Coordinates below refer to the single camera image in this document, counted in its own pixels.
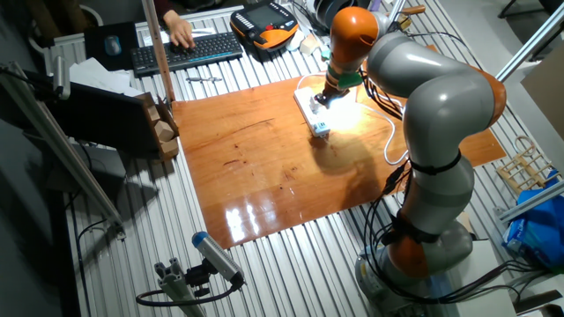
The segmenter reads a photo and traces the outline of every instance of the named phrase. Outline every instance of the metal pole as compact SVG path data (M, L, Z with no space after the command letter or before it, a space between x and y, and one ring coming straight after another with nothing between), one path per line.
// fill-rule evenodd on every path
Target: metal pole
M506 223L517 216L520 216L531 210L541 203L548 201L549 199L553 199L557 195L560 195L564 192L564 181L559 181L558 183L552 185L549 189L545 189L542 192L534 195L533 197L527 199L521 204L511 208L510 210L505 211L499 216L499 219L502 223Z
M157 12L155 10L155 3L153 0L141 0L141 2L143 3L145 18L147 19L147 24L149 25L152 49L155 50L155 57L157 58L157 64L159 65L160 76L162 77L162 83L165 86L167 103L171 103L175 101L173 82L170 79L170 70L168 69L165 47L163 46L162 39L160 38L159 19L157 18Z
M390 17L390 22L394 22L397 20L397 18L399 18L399 12L404 8L405 5L405 0L397 0L394 3L394 6L391 8L390 14L388 17Z
M511 61L500 71L495 78L502 83L513 74L513 72L521 65L538 44L550 34L564 19L564 3L553 13L550 18L531 36L531 38L523 45L521 49L513 56Z
M26 77L24 71L16 63L10 63L9 70L21 77ZM108 221L112 225L122 226L123 221L119 212L78 153L74 151L67 136L45 104L35 99L28 84L6 74L0 75L0 84L4 86L29 121L47 141L49 147L63 162L82 190L100 207Z

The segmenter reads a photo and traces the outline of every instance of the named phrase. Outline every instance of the screwdriver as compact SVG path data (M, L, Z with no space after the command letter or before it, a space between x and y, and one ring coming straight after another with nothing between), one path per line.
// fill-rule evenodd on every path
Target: screwdriver
M223 78L219 78L219 77L208 77L208 78L201 78L201 77L190 77L190 78L186 78L186 81L188 82L203 82L203 81L210 81L210 82L217 82L217 81L222 81Z

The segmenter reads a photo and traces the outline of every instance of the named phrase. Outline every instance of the black monitor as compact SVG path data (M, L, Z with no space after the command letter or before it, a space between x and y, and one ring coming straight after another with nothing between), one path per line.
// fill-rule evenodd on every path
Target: black monitor
M52 77L30 71L26 76L53 89ZM67 100L45 103L67 136L111 146L139 159L160 158L158 139L139 98L70 83ZM21 127L24 122L14 123Z

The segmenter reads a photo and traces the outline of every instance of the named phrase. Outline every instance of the wooden block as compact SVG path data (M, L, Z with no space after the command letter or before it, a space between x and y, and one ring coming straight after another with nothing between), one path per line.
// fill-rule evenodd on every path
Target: wooden block
M178 155L178 142L176 141L176 138L165 142L160 146L162 147L164 159L171 159Z
M300 44L300 52L305 55L311 55L316 48L319 48L319 42L315 39L313 34L308 35Z
M173 116L168 109L168 106L165 105L165 103L162 101L162 99L160 97L157 97L157 98L159 99L159 102L157 103L156 106L157 106L157 110L159 111L159 115L160 115L161 120L168 123L170 128L173 130L173 132L174 132L173 137L179 136L178 127L176 126L176 122L174 121Z
M155 106L149 106L147 111L151 117L151 123L156 124L160 120L159 110Z
M155 131L157 132L157 137L161 142L168 142L174 137L174 131L168 123L159 121L155 124Z

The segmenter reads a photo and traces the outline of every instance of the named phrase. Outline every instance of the orange device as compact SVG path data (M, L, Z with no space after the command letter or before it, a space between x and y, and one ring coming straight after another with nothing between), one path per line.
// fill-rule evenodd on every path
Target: orange device
M231 27L246 42L270 52L292 39L298 30L298 20L282 6L265 1L233 12Z

